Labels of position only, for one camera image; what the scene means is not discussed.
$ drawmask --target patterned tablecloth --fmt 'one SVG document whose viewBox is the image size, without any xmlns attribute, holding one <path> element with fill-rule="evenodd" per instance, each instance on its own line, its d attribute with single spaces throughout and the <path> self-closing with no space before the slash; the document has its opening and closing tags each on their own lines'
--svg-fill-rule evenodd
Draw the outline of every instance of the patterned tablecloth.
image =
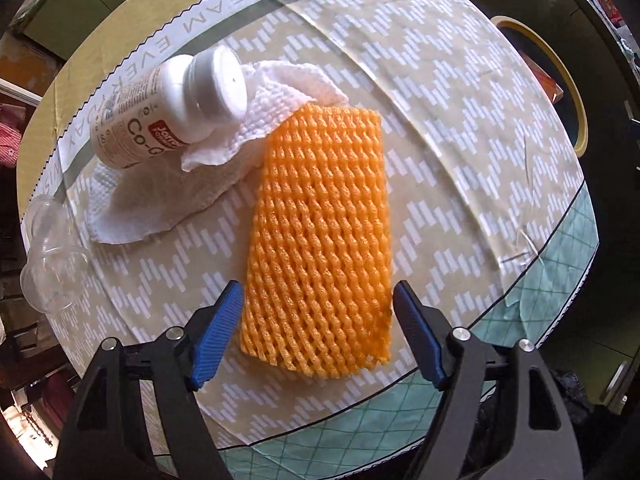
<svg viewBox="0 0 640 480">
<path fill-rule="evenodd" d="M 223 43 L 243 62 L 321 66 L 352 105 L 383 117 L 393 282 L 484 340 L 541 342 L 598 244 L 562 124 L 516 51 L 468 0 L 202 0 L 124 59 L 88 97 L 34 194 L 65 200 L 93 265 L 82 301 L 52 326 L 82 373 L 100 341 L 148 341 L 245 277 L 259 171 L 170 232 L 99 246 L 84 227 L 95 166 L 88 120 L 124 82 L 176 54 Z M 148 429 L 167 453 L 152 390 Z M 236 479 L 334 478 L 408 450 L 439 397 L 398 324 L 386 366 L 309 379 L 229 345 L 197 399 Z"/>
</svg>

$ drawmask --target cabinet handle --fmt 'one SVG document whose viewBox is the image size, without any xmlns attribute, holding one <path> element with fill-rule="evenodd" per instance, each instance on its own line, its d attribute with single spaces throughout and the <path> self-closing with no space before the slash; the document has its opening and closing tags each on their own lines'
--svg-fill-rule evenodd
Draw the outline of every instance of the cabinet handle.
<svg viewBox="0 0 640 480">
<path fill-rule="evenodd" d="M 624 372 L 626 372 L 627 365 L 628 363 L 626 361 L 622 361 L 622 364 L 618 367 L 618 370 L 616 370 L 616 373 L 609 381 L 609 384 L 600 396 L 600 400 L 603 404 L 608 404 L 611 400 L 611 397 L 613 397 L 613 395 L 615 394 L 618 388 L 618 382 L 620 382 L 620 379 L 625 376 Z"/>
</svg>

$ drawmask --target gray stripe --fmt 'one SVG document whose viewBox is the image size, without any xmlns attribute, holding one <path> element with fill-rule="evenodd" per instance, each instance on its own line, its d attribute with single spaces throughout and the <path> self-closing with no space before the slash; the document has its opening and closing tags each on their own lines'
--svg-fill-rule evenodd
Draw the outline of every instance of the gray stripe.
<svg viewBox="0 0 640 480">
<path fill-rule="evenodd" d="M 298 2 L 300 0 L 261 0 L 253 4 L 246 9 L 236 12 L 233 16 L 230 16 L 226 20 L 214 25 L 210 29 L 200 34 L 197 38 L 194 38 L 184 47 L 182 47 L 175 56 L 178 54 L 197 54 L 211 45 L 226 38 L 229 34 L 233 34 L 245 25 L 253 23 L 255 20 L 263 18 L 274 10 L 281 9 L 288 4 Z M 66 197 L 65 190 L 68 189 L 78 178 L 80 172 L 84 170 L 84 167 L 94 157 L 94 149 L 91 146 L 91 142 L 86 143 L 78 154 L 74 157 L 68 170 L 62 175 L 62 183 L 56 190 L 54 197 L 60 202 L 64 202 Z"/>
</svg>

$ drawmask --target crumpled paper towel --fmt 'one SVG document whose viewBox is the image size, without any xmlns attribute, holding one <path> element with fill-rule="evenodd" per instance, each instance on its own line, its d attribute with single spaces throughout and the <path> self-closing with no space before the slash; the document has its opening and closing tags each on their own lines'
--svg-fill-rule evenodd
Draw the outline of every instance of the crumpled paper towel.
<svg viewBox="0 0 640 480">
<path fill-rule="evenodd" d="M 86 226 L 91 239 L 125 244 L 167 231 L 210 206 L 252 168 L 264 139 L 307 102 L 346 104 L 347 96 L 316 65 L 261 61 L 242 66 L 248 107 L 227 126 L 185 149 L 163 153 L 128 170 L 98 162 L 89 184 Z"/>
</svg>

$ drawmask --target red label logo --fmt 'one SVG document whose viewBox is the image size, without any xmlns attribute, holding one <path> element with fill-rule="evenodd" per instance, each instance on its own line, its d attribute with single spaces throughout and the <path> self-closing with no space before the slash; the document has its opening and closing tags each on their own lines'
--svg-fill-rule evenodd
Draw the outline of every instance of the red label logo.
<svg viewBox="0 0 640 480">
<path fill-rule="evenodd" d="M 150 124 L 148 129 L 153 138 L 168 150 L 175 150 L 186 145 L 186 142 L 182 142 L 172 133 L 163 120 Z"/>
</svg>

